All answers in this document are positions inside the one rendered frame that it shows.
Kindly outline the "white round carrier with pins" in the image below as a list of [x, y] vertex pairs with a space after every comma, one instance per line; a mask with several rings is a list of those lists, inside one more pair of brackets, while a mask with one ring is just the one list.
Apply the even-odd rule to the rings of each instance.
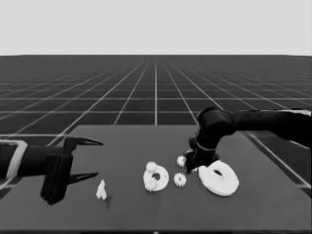
[[157, 180], [157, 189], [152, 192], [156, 191], [161, 191], [163, 190], [169, 183], [169, 173], [168, 171], [162, 167], [162, 166], [157, 166], [157, 170], [153, 173], [150, 173], [148, 171], [145, 171], [143, 174], [143, 182], [145, 183], [147, 180], [153, 178], [155, 174], [158, 174], [160, 177]]

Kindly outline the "small white T-shaped piece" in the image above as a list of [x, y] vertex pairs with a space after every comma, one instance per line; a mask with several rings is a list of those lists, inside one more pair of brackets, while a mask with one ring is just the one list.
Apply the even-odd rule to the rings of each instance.
[[97, 187], [97, 198], [105, 200], [107, 197], [106, 191], [105, 191], [105, 182], [102, 180]]

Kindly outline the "large thick white disc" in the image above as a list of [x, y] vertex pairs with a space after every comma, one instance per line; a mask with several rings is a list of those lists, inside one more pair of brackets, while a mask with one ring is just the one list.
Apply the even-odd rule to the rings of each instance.
[[201, 166], [198, 169], [198, 176], [208, 190], [219, 196], [232, 195], [240, 184], [234, 170], [220, 160], [208, 167]]

